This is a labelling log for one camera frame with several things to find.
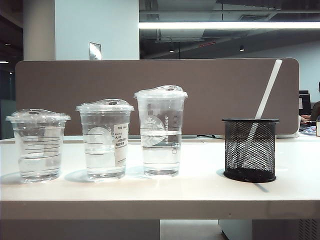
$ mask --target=brown partition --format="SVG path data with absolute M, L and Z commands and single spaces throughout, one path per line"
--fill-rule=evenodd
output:
M 298 129 L 299 64 L 283 63 L 263 118 L 280 119 L 278 134 Z M 76 106 L 102 99 L 124 99 L 134 106 L 130 134 L 139 135 L 134 93 L 178 85 L 187 93 L 183 134 L 224 134 L 222 118 L 254 118 L 275 59 L 70 60 L 22 61 L 16 66 L 17 109 L 66 113 L 66 135 L 81 135 Z

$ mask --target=ceiling light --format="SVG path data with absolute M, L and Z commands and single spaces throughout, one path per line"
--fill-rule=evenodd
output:
M 320 29 L 320 22 L 139 22 L 139 29 Z

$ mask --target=black mesh pencil holder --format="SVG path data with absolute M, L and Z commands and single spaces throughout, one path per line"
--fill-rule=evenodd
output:
M 275 176 L 275 126 L 278 119 L 223 119 L 227 178 L 266 183 Z

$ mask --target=white straw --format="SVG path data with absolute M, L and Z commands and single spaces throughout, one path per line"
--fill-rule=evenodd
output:
M 281 67 L 281 64 L 282 64 L 282 60 L 280 60 L 280 59 L 275 60 L 275 63 L 274 63 L 274 66 L 273 66 L 273 69 L 272 69 L 268 84 L 267 84 L 266 89 L 264 91 L 264 94 L 263 94 L 262 100 L 260 102 L 259 108 L 256 111 L 255 118 L 254 118 L 255 120 L 261 119 L 261 117 L 262 117 L 262 114 L 263 114 L 263 112 L 265 110 L 269 95 L 271 93 L 271 89 L 272 89 L 272 87 L 273 87 L 273 85 L 275 83 L 275 80 L 277 78 L 277 75 L 278 75 L 279 69 Z M 252 139 L 254 138 L 254 135 L 256 133 L 257 127 L 258 127 L 258 123 L 254 122 L 252 124 L 252 127 L 250 129 L 250 133 L 248 135 L 248 141 L 249 142 L 251 142 Z
M 282 64 L 282 60 L 280 60 L 280 59 L 275 60 L 275 63 L 274 63 L 274 66 L 273 66 L 273 69 L 272 69 L 272 72 L 271 72 L 271 75 L 270 75 L 270 78 L 268 81 L 268 85 L 266 86 L 266 89 L 264 91 L 264 95 L 263 95 L 262 100 L 260 102 L 260 106 L 259 106 L 258 111 L 256 112 L 256 115 L 254 118 L 256 120 L 261 119 L 261 117 L 262 117 L 262 113 L 265 110 L 271 89 L 275 83 L 275 80 L 278 75 L 281 64 Z

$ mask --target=floor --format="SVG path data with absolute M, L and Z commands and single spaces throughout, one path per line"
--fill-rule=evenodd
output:
M 160 240 L 227 240 L 218 220 L 160 220 Z

